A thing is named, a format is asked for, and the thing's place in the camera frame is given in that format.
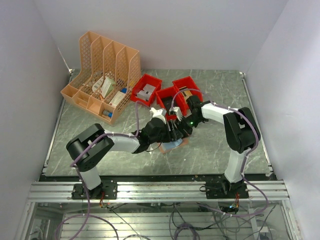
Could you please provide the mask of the tan leather card holder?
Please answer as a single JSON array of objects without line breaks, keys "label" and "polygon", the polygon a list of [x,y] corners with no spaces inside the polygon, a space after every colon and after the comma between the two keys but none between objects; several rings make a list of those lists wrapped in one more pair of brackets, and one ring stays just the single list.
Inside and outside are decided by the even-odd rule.
[{"label": "tan leather card holder", "polygon": [[176,148],[182,147],[184,145],[187,145],[189,143],[189,140],[187,138],[180,138],[177,141],[171,141],[167,143],[162,143],[159,147],[159,150],[161,153],[167,153],[171,150],[174,150]]}]

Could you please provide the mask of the black VIP card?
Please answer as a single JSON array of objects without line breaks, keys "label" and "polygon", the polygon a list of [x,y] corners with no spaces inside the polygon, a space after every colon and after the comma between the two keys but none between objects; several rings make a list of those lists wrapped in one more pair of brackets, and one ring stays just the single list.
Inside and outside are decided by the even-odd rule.
[{"label": "black VIP card", "polygon": [[172,105],[172,100],[173,98],[171,96],[168,96],[168,97],[164,97],[161,99],[163,105],[164,105],[164,108],[169,112],[170,109],[171,109],[171,105]]}]

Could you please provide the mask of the gold striped card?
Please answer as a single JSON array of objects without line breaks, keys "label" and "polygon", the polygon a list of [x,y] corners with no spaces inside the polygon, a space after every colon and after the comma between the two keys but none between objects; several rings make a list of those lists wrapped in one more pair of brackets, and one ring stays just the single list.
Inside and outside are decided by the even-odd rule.
[{"label": "gold striped card", "polygon": [[185,101],[193,95],[187,86],[181,87],[179,90]]}]

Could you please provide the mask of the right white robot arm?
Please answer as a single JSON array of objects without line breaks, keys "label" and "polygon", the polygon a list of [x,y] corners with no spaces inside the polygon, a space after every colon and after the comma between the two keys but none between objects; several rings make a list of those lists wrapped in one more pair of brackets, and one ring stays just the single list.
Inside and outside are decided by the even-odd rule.
[{"label": "right white robot arm", "polygon": [[199,123],[209,120],[223,124],[225,138],[230,148],[229,160],[220,187],[216,190],[226,198],[233,197],[244,182],[244,168],[248,156],[259,145],[261,134],[247,107],[223,107],[213,101],[202,102],[196,95],[187,99],[190,115],[184,117],[177,106],[169,112],[177,117],[176,127],[185,136],[191,135]]}]

